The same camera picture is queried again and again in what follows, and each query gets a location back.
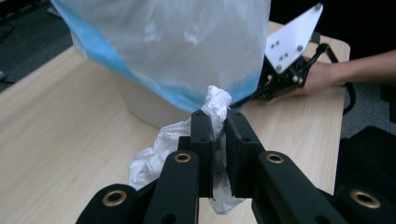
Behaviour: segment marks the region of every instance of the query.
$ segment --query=white container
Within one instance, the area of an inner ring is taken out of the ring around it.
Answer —
[[[114,71],[111,73],[128,108],[146,123],[161,129],[161,127],[190,118],[190,112],[169,104],[161,96],[123,75]]]

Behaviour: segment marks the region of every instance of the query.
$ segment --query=crumpled plastic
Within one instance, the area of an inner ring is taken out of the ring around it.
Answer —
[[[215,151],[213,198],[209,203],[217,214],[227,214],[245,199],[231,194],[229,179],[225,170],[225,141],[223,123],[227,109],[232,101],[230,93],[215,86],[207,88],[207,95],[201,110],[212,122],[213,133],[219,147]],[[148,147],[131,159],[129,185],[139,190],[160,177],[166,157],[177,150],[178,138],[191,135],[191,119],[181,121],[160,129],[153,147]]]

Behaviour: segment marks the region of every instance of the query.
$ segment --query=screw hole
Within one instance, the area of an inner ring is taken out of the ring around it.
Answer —
[[[368,208],[379,208],[381,206],[376,197],[362,190],[354,189],[350,192],[350,196],[355,202]]]
[[[265,158],[273,163],[282,163],[284,161],[283,157],[276,154],[268,154]]]
[[[126,192],[121,189],[112,190],[103,197],[102,203],[107,207],[114,207],[123,203],[126,199]]]
[[[177,162],[188,162],[191,160],[191,156],[187,153],[179,153],[175,156],[175,161]]]

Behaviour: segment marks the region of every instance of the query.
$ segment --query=person's arm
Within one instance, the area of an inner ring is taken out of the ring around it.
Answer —
[[[396,84],[396,50],[344,63],[316,62],[309,70],[305,85],[276,97],[274,101],[292,95],[311,94],[345,82]]]

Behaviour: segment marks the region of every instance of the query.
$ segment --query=wooden table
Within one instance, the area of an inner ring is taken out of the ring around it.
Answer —
[[[348,60],[346,43],[322,40]],[[267,150],[289,155],[332,193],[344,94],[340,86],[253,102],[243,113]],[[158,131],[129,111],[107,68],[66,50],[0,94],[0,223],[75,223],[99,189],[128,183],[130,159],[152,147]],[[199,220],[256,222],[250,200],[220,216],[201,199]]]

